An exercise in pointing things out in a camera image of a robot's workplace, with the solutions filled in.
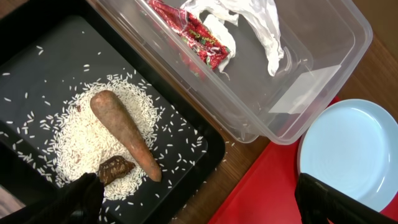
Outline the red snack wrapper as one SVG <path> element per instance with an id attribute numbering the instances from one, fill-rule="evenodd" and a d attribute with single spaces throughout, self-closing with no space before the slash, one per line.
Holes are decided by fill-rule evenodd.
<path id="1" fill-rule="evenodd" d="M 192 13 L 163 1 L 150 0 L 147 3 L 212 70 L 227 59 L 229 48 Z"/>

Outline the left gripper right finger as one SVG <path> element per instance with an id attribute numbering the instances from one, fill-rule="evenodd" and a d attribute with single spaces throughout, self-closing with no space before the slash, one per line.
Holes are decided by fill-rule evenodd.
<path id="1" fill-rule="evenodd" d="M 298 176 L 295 200 L 304 224 L 397 224 L 306 173 Z"/>

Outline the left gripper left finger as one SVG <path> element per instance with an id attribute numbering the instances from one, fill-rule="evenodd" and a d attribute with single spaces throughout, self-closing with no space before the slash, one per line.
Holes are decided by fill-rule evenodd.
<path id="1" fill-rule="evenodd" d="M 1 224 L 97 223 L 103 199 L 100 178 L 85 173 L 43 200 L 1 218 Z"/>

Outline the white tissue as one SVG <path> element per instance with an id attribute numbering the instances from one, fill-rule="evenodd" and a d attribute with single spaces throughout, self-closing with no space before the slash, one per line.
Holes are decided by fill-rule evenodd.
<path id="1" fill-rule="evenodd" d="M 220 72 L 236 56 L 236 42 L 224 23 L 238 26 L 238 19 L 243 16 L 264 47 L 269 75 L 276 75 L 284 51 L 280 42 L 279 17 L 274 0 L 187 0 L 180 8 L 195 17 L 199 17 L 203 11 L 209 12 L 203 22 L 204 26 L 230 50 L 227 58 L 218 65 Z"/>

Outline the orange carrot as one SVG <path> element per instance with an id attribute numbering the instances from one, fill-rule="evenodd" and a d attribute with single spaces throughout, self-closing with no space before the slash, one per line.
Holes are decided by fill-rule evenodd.
<path id="1" fill-rule="evenodd" d="M 148 177 L 160 182 L 160 167 L 118 96 L 109 90 L 100 91 L 91 98 L 90 108 L 102 125 L 129 151 Z"/>

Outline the large light blue plate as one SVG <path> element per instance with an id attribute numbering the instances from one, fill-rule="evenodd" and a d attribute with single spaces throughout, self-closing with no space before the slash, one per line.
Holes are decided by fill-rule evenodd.
<path id="1" fill-rule="evenodd" d="M 303 136 L 297 168 L 381 212 L 397 194 L 397 121 L 368 100 L 334 103 Z"/>

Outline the brown food scrap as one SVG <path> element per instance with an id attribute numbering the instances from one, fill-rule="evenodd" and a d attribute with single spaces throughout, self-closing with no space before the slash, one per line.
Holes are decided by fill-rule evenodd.
<path id="1" fill-rule="evenodd" d="M 104 186 L 128 175 L 135 164 L 123 156 L 113 156 L 99 165 L 98 176 Z"/>

